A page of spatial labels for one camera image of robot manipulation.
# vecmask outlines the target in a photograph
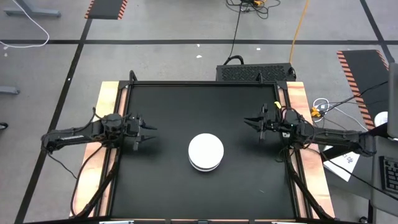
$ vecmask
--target wooden table frame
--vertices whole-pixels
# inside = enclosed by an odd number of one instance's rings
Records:
[[[120,88],[121,82],[103,82],[101,89],[99,91],[98,102],[96,105],[97,114],[102,117],[110,113],[119,113],[123,115],[126,112],[126,101],[129,93],[127,88]],[[290,102],[290,106],[295,108],[307,121],[311,121],[311,116],[308,107],[307,96],[305,94],[304,84],[302,82],[287,82],[286,86],[281,84],[279,88],[279,97],[282,105],[285,102]],[[89,157],[98,147],[99,143],[87,144],[83,162],[87,157]],[[318,150],[316,144],[310,146],[312,149]],[[107,170],[109,172],[114,158],[116,155],[116,149],[102,149],[95,156],[87,162],[85,168],[81,172],[80,179],[78,180],[78,187],[76,189],[76,194],[73,198],[73,209],[75,213],[80,212],[87,202],[92,198],[93,194],[98,189],[98,186],[103,179],[102,170]],[[319,154],[314,153],[309,150],[301,150],[299,153],[295,153],[292,159],[293,165],[296,171],[304,178],[307,184],[308,190],[317,200],[317,202],[322,206],[322,208],[334,217],[333,206],[331,204],[330,194],[328,190],[328,185],[325,178],[325,172],[323,170],[322,159]],[[301,163],[302,170],[298,169],[297,163]],[[90,216],[99,215],[105,216],[109,212],[109,201],[110,201],[110,183],[103,194],[100,201],[100,206],[96,207],[96,213],[93,212]],[[299,216],[302,218],[317,218],[317,215],[309,209],[309,205],[303,197],[300,189],[296,186],[295,196],[298,201],[298,212]],[[172,221],[194,221],[194,220],[172,220]],[[228,220],[228,221],[248,221],[248,220]],[[275,220],[255,220],[259,222],[264,221],[275,221]]]

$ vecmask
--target white paper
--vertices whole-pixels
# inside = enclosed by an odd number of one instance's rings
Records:
[[[325,150],[330,149],[331,147],[332,146],[326,146]],[[350,153],[344,154],[342,156],[336,157],[334,159],[331,159],[331,161],[341,167],[344,167],[344,169],[346,169],[352,173],[354,171],[356,163],[358,162],[358,159],[359,159],[359,154],[350,152]],[[344,171],[343,169],[335,166],[330,161],[325,161],[323,163],[323,166],[347,182],[349,181],[349,178],[351,177],[351,174],[349,174],[346,171]]]

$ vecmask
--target white cable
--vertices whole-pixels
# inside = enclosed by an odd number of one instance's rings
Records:
[[[356,121],[365,131],[368,131],[368,129],[367,128],[365,128],[357,119],[355,119],[355,118],[353,118],[352,116],[350,116],[350,115],[348,115],[348,114],[346,114],[344,111],[342,111],[342,110],[340,110],[339,108],[337,108],[337,107],[335,107],[334,109],[336,109],[336,110],[338,110],[338,111],[340,111],[340,112],[342,112],[343,114],[345,114],[347,117],[349,117],[349,118],[351,118],[351,119],[353,119],[354,121]]]
[[[318,100],[326,101],[326,103],[321,103],[321,104],[319,104],[319,105],[315,105],[315,103],[317,103]],[[318,99],[314,100],[313,103],[312,103],[312,106],[315,107],[316,109],[318,109],[318,106],[320,106],[320,105],[328,105],[328,108],[326,109],[326,111],[329,110],[330,104],[329,104],[328,99],[326,99],[326,98],[318,98]],[[321,120],[323,120],[323,117],[320,118],[320,119],[318,119],[318,120],[315,120],[314,122],[317,123],[317,122],[319,122],[319,121],[321,121]]]
[[[317,102],[318,100],[323,100],[323,101],[325,101],[326,103],[321,103],[321,104],[319,104],[319,105],[315,105],[316,102]],[[330,103],[329,103],[328,99],[326,99],[326,98],[318,98],[318,99],[314,100],[314,102],[312,103],[312,106],[315,107],[316,109],[318,109],[318,107],[319,107],[320,105],[327,105],[326,111],[328,111],[329,108],[330,108]],[[347,117],[353,119],[353,120],[356,121],[365,131],[368,131],[367,128],[365,128],[357,119],[355,119],[355,118],[352,117],[351,115],[348,115],[347,113],[345,113],[344,111],[340,110],[340,109],[337,108],[337,107],[335,107],[334,109],[338,110],[340,113],[343,113],[343,114],[346,115]],[[322,119],[323,119],[323,118],[320,118],[320,119],[318,119],[318,120],[316,120],[316,121],[314,121],[314,122],[319,122],[319,121],[321,121]]]
[[[44,45],[46,45],[47,42],[50,40],[50,35],[49,35],[49,33],[48,33],[47,31],[45,31],[45,29],[44,29],[43,27],[41,27],[40,25],[38,25],[38,23],[37,23],[36,21],[34,21],[32,18],[30,18],[30,16],[25,12],[25,10],[24,10],[15,0],[12,0],[12,1],[22,10],[22,12],[25,13],[25,15],[26,15],[34,24],[36,24],[40,29],[42,29],[42,31],[45,32],[45,34],[47,35],[47,40],[46,40],[43,44],[40,44],[40,45],[14,46],[14,45],[5,44],[5,43],[3,43],[3,42],[1,42],[1,41],[0,41],[0,44],[3,44],[3,45],[6,46],[6,47],[19,48],[19,49],[30,48],[30,47],[43,47]]]

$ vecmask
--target black bracket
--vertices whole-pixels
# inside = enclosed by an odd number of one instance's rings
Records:
[[[133,70],[130,70],[129,81],[130,81],[130,85],[134,85],[134,82],[138,81],[136,74],[134,73]]]
[[[276,85],[278,85],[283,90],[287,90],[287,82],[286,81],[276,81]]]
[[[264,84],[264,79],[261,75],[261,72],[257,75],[256,81],[258,81],[260,84]]]

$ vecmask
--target computer monitor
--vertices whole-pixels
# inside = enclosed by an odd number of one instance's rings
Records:
[[[390,63],[389,71],[389,108],[387,133],[393,138],[398,138],[398,64]]]

